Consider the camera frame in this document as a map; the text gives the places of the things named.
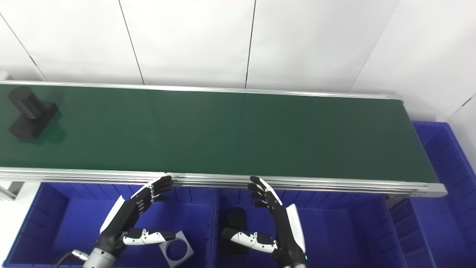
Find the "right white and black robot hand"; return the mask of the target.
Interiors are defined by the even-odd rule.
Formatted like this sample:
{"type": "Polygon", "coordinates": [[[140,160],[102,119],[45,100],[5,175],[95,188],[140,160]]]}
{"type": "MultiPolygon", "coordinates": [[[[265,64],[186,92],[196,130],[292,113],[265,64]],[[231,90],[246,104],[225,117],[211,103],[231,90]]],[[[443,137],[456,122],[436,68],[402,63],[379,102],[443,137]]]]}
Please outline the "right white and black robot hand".
{"type": "Polygon", "coordinates": [[[221,236],[235,244],[251,248],[256,251],[272,254],[279,268],[306,268],[308,258],[304,233],[296,205],[284,207],[274,188],[264,179],[252,175],[248,189],[250,196],[257,199],[255,207],[265,207],[271,213],[276,236],[258,232],[248,232],[225,227],[221,236]]]}

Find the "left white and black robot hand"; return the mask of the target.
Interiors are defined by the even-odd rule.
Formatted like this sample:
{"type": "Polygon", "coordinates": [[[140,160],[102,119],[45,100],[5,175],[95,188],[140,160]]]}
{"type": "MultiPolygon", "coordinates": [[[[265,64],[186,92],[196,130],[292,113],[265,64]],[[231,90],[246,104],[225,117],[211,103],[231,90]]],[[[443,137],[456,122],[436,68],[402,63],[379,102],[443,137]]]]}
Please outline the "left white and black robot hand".
{"type": "Polygon", "coordinates": [[[135,228],[140,216],[154,202],[168,198],[163,193],[170,191],[172,185],[172,177],[166,175],[146,183],[128,200],[120,196],[100,228],[100,237],[95,244],[99,253],[118,258],[129,245],[159,244],[174,240],[176,234],[170,231],[135,228]]]}

